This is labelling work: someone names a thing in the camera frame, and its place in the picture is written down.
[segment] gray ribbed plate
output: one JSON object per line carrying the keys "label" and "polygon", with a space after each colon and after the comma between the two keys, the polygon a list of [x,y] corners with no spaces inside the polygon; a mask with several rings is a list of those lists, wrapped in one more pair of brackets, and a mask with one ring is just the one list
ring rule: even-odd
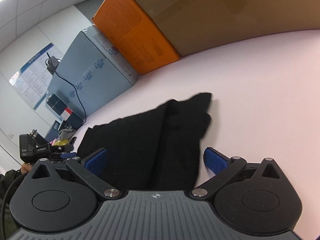
{"label": "gray ribbed plate", "polygon": [[42,235],[20,229],[11,240],[299,240],[293,232],[249,236],[222,223],[205,201],[183,191],[129,191],[125,198],[102,204],[86,224],[71,231]]}

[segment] brown cardboard box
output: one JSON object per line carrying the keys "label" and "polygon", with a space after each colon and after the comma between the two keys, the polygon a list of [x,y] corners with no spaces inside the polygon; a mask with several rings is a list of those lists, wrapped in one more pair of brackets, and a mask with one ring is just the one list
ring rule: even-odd
{"label": "brown cardboard box", "polygon": [[320,0],[135,0],[185,56],[234,41],[320,28]]}
{"label": "brown cardboard box", "polygon": [[180,58],[134,0],[105,0],[92,21],[140,74]]}

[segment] light blue box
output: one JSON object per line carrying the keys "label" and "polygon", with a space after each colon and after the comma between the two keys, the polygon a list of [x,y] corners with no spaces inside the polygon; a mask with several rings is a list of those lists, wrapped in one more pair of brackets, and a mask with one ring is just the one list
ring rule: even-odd
{"label": "light blue box", "polygon": [[[56,72],[77,88],[87,116],[128,90],[139,77],[95,25],[76,36]],[[84,119],[75,89],[56,74],[48,87],[47,97],[51,94],[56,94]]]}

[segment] white table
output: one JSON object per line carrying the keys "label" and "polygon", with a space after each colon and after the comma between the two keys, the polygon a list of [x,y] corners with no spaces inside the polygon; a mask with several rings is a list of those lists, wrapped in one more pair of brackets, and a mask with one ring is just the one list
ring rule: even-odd
{"label": "white table", "polygon": [[[301,198],[295,232],[320,235],[320,30],[282,33],[203,51],[144,76],[88,117],[88,127],[140,113],[174,98],[211,92],[212,123],[201,141],[223,154],[272,157]],[[200,160],[197,184],[209,178]]]}

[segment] ceiling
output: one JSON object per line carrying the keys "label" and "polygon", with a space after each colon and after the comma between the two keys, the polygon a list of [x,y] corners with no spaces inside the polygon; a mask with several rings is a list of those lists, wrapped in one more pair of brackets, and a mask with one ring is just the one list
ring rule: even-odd
{"label": "ceiling", "polygon": [[38,22],[84,0],[0,1],[0,51]]}

